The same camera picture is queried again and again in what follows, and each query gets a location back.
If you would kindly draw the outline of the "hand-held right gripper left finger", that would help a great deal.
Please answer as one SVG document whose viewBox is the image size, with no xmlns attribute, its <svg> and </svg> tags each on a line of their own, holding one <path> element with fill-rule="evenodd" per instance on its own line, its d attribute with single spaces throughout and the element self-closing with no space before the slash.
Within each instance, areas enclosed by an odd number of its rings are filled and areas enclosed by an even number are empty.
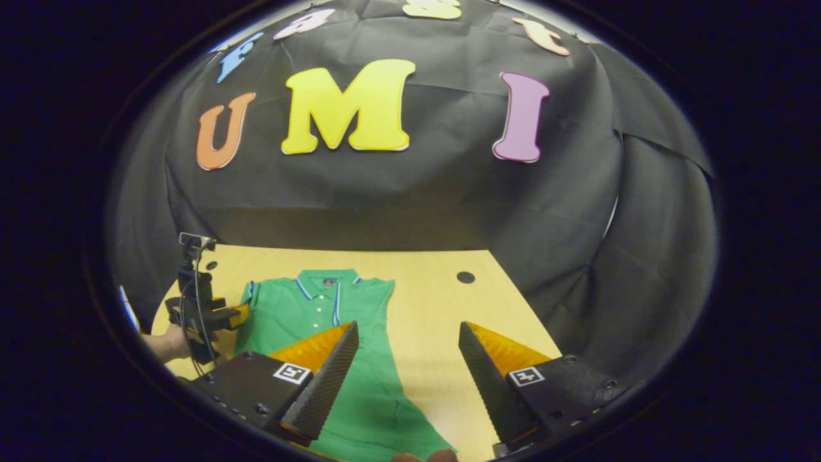
<svg viewBox="0 0 821 462">
<path fill-rule="evenodd" d="M 359 326 L 350 321 L 272 354 L 246 351 L 188 384 L 227 415 L 309 447 L 359 348 Z"/>
</svg>

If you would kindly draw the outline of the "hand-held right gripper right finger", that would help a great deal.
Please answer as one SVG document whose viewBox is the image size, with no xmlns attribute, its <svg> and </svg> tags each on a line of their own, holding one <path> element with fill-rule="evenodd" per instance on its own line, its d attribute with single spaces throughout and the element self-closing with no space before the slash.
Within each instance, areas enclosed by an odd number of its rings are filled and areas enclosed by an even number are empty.
<svg viewBox="0 0 821 462">
<path fill-rule="evenodd" d="M 552 359 L 472 322 L 461 323 L 458 345 L 498 438 L 498 458 L 562 448 L 631 390 L 579 355 Z"/>
</svg>

